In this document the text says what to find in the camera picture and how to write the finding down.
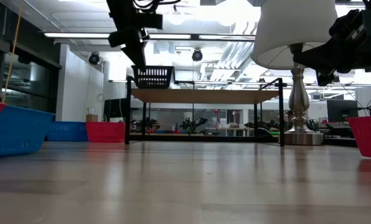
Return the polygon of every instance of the wooden floor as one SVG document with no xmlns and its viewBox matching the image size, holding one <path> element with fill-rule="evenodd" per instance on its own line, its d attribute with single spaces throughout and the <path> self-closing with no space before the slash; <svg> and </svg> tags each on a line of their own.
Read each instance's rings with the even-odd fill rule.
<svg viewBox="0 0 371 224">
<path fill-rule="evenodd" d="M 0 223 L 371 223 L 354 148 L 48 142 L 0 159 Z"/>
</svg>

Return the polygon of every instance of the desk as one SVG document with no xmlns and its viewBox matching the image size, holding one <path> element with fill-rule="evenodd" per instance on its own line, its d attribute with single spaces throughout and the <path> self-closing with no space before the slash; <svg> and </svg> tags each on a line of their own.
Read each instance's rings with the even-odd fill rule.
<svg viewBox="0 0 371 224">
<path fill-rule="evenodd" d="M 131 95 L 143 102 L 143 127 L 142 127 L 142 138 L 145 137 L 145 120 L 146 120 L 146 108 L 147 103 L 199 103 L 199 104 L 243 104 L 253 105 L 255 111 L 257 111 L 257 104 L 262 103 L 266 100 L 279 97 L 279 116 L 280 116 L 280 145 L 284 146 L 284 108 L 283 108 L 283 81 L 281 78 L 277 78 L 271 83 L 262 85 L 259 90 L 191 90 L 191 89 L 132 89 L 131 81 L 133 77 L 128 76 L 127 80 L 127 94 L 126 102 L 129 109 L 126 110 L 126 134 L 125 144 L 129 144 L 130 139 L 130 108 L 131 108 Z M 270 85 L 277 85 L 278 90 L 263 90 Z M 257 129 L 258 117 L 255 113 L 255 125 Z"/>
</svg>

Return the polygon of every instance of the black metal frame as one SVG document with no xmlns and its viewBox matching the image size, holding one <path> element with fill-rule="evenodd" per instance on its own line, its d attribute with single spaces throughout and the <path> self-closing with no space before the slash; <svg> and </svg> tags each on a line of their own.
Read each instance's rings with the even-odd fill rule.
<svg viewBox="0 0 371 224">
<path fill-rule="evenodd" d="M 125 137 L 124 142 L 125 144 L 129 144 L 130 140 L 134 141 L 196 141 L 196 142 L 278 142 L 276 138 L 263 138 L 259 137 L 257 134 L 258 129 L 258 114 L 257 108 L 258 105 L 254 104 L 255 112 L 254 112 L 254 120 L 255 120 L 255 134 L 252 137 L 205 137 L 205 136 L 148 136 L 146 135 L 146 111 L 147 111 L 147 102 L 143 102 L 143 122 L 141 127 L 141 135 L 140 136 L 130 136 L 130 113 L 131 113 L 131 81 L 134 80 L 133 77 L 127 76 L 126 78 L 126 86 L 127 86 L 127 94 L 126 94 L 126 102 L 129 109 L 126 111 L 126 130 L 125 130 Z M 188 83 L 192 84 L 195 87 L 194 82 L 176 82 L 176 83 Z M 259 90 L 264 90 L 265 88 L 274 85 L 278 87 L 278 96 L 279 96 L 279 145 L 283 147 L 285 145 L 284 142 L 284 97 L 283 97 L 283 87 L 286 84 L 283 83 L 282 78 L 277 78 L 274 81 L 264 84 L 260 87 Z M 151 104 L 149 104 L 149 113 L 151 112 Z"/>
</svg>

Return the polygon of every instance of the security camera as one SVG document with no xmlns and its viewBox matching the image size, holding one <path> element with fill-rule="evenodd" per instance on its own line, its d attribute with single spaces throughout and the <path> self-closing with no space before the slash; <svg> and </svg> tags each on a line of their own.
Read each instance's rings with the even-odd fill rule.
<svg viewBox="0 0 371 224">
<path fill-rule="evenodd" d="M 99 65 L 99 64 L 102 63 L 102 59 L 100 58 L 98 52 L 93 52 L 92 55 L 90 56 L 90 58 L 88 59 L 88 61 L 89 61 L 92 65 Z"/>
<path fill-rule="evenodd" d="M 202 60 L 202 52 L 200 51 L 200 49 L 195 49 L 194 50 L 194 53 L 192 54 L 192 60 L 195 61 L 195 62 L 199 62 Z"/>
</svg>

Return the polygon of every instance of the lamp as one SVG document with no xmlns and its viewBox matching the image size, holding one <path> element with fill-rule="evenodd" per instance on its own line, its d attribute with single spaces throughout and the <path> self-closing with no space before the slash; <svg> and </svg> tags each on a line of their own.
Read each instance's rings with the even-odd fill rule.
<svg viewBox="0 0 371 224">
<path fill-rule="evenodd" d="M 334 0 L 266 0 L 261 7 L 252 59 L 265 68 L 291 70 L 293 75 L 289 107 L 295 117 L 285 134 L 286 144 L 322 144 L 323 135 L 306 126 L 309 97 L 303 83 L 304 68 L 294 63 L 293 52 L 325 44 L 336 19 Z"/>
</svg>

